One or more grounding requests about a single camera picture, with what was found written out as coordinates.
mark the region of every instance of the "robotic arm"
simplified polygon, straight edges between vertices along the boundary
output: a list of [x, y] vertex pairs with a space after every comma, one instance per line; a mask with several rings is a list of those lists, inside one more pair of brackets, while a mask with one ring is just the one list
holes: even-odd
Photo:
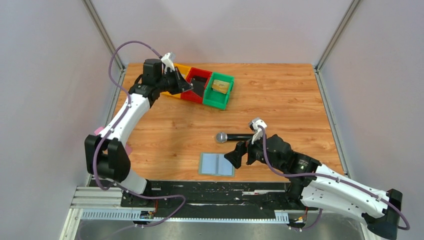
[[[173, 53], [167, 53], [161, 59], [147, 59], [143, 64], [143, 74], [128, 91], [131, 102], [128, 102], [127, 98], [118, 114], [98, 135], [87, 136], [84, 145], [89, 173], [94, 174], [95, 151], [100, 147], [101, 151], [96, 158], [98, 175], [111, 182], [117, 182], [136, 194], [145, 192], [148, 181], [131, 169], [124, 146], [140, 118], [152, 107], [161, 92], [174, 95], [193, 88], [178, 68], [174, 67], [174, 57]], [[110, 134], [99, 146], [109, 131]]]
[[290, 144], [276, 134], [266, 138], [267, 125], [260, 118], [254, 119], [249, 127], [255, 132], [252, 139], [238, 142], [234, 151], [224, 155], [236, 169], [247, 153], [247, 165], [259, 161], [290, 180], [286, 192], [290, 204], [330, 210], [367, 225], [371, 232], [383, 238], [397, 238], [400, 215], [403, 218], [400, 191], [365, 186], [310, 156], [293, 151]]

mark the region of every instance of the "microphone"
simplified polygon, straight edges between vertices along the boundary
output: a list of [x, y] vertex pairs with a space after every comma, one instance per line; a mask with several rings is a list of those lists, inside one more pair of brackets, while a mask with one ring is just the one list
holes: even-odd
[[216, 141], [218, 143], [225, 143], [226, 141], [245, 141], [253, 137], [253, 133], [229, 133], [219, 132], [216, 135]]

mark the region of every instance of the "wooden tabletop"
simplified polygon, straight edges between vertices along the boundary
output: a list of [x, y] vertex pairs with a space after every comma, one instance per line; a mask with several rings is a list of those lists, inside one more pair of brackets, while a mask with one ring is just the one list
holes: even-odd
[[[277, 182], [285, 178], [265, 164], [246, 165], [235, 177], [199, 175], [202, 152], [227, 153], [236, 142], [216, 143], [218, 132], [252, 133], [248, 123], [263, 119], [268, 137], [278, 134], [294, 151], [307, 154], [343, 174], [313, 68], [310, 64], [190, 63], [187, 66], [234, 76], [226, 110], [161, 95], [141, 118], [127, 144], [131, 167], [149, 180]], [[143, 72], [128, 66], [123, 86], [129, 89]], [[115, 114], [126, 95], [121, 92]]]

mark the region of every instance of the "scratched black surface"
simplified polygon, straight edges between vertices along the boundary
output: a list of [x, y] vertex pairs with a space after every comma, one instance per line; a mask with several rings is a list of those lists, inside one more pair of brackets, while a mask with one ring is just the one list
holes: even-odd
[[[184, 195], [185, 205], [176, 218], [223, 218], [223, 219], [274, 219], [274, 210], [304, 210], [304, 206], [289, 205], [284, 192], [268, 192], [245, 195], [255, 190], [285, 190], [287, 182], [214, 182], [214, 181], [151, 181], [154, 197]], [[155, 202], [146, 203], [124, 193], [122, 207], [154, 207]], [[158, 200], [156, 217], [166, 217], [182, 202], [181, 198]]]

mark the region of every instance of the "gray floor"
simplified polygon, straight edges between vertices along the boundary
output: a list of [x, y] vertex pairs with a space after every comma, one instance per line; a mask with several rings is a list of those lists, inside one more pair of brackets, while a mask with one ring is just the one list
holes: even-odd
[[[311, 224], [316, 214], [309, 214]], [[131, 228], [110, 236], [116, 230], [133, 225], [130, 221], [84, 220], [81, 240], [363, 240], [359, 223], [339, 214], [325, 213], [311, 230], [295, 232], [285, 224], [266, 223], [192, 223], [164, 222], [158, 226]]]

